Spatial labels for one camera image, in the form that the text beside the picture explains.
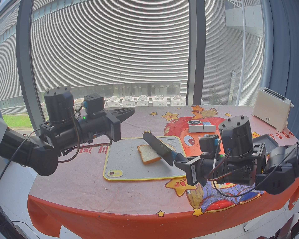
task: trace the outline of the cutting board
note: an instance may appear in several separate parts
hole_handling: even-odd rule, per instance
[[[157,137],[173,146],[177,153],[185,155],[180,138]],[[143,164],[137,146],[147,144],[143,138],[124,138],[113,143],[107,152],[103,176],[109,181],[143,181],[184,177],[179,168],[171,167],[163,159]]]

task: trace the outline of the white bread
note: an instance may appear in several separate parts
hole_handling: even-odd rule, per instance
[[[171,150],[176,150],[174,147],[170,146],[169,144],[164,143],[167,147],[169,147]],[[161,159],[161,157],[156,153],[155,150],[152,149],[151,146],[149,146],[148,144],[145,145],[139,145],[137,146],[137,149],[140,153],[141,156],[141,160],[143,162],[143,164],[150,164],[150,163],[154,163],[157,162]]]
[[[163,144],[165,144],[168,148],[170,148],[171,150],[175,151],[176,149],[174,147],[172,147],[171,145],[164,143],[162,140],[160,140]]]

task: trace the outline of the toaster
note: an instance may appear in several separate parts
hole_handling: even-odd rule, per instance
[[[294,105],[284,96],[266,87],[259,88],[252,115],[272,125],[282,132],[288,125],[290,108]]]

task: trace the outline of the tablecloth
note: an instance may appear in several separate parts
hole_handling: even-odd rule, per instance
[[[251,112],[251,107],[242,106],[137,107],[121,124],[121,136],[142,137],[144,132],[175,135],[181,139],[186,156],[194,156],[201,153],[199,138],[206,133],[189,133],[188,121],[216,125],[219,134],[222,121],[246,115],[253,137],[269,134],[280,146],[297,141],[287,128],[279,133]],[[103,140],[101,137],[94,143]],[[281,209],[290,198],[292,208],[299,196],[298,179],[279,195],[253,191],[237,198],[221,196],[210,182],[206,187],[189,186],[185,177],[111,182],[103,177],[106,154],[107,147],[80,149],[73,161],[59,164],[52,175],[36,177],[28,196],[28,211],[40,232],[59,237],[63,225],[83,239],[194,238]],[[216,186],[228,194],[251,188],[230,183]]]

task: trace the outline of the gray tray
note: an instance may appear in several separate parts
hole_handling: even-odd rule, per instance
[[[185,155],[181,140],[176,136],[157,137]],[[112,181],[158,180],[184,177],[184,171],[171,167],[163,159],[143,164],[137,146],[147,144],[143,138],[121,139],[113,143],[107,152],[103,176]]]
[[[273,149],[279,147],[278,143],[274,141],[268,134],[263,134],[259,137],[253,138],[252,142],[254,144],[265,143],[266,155],[268,155]]]

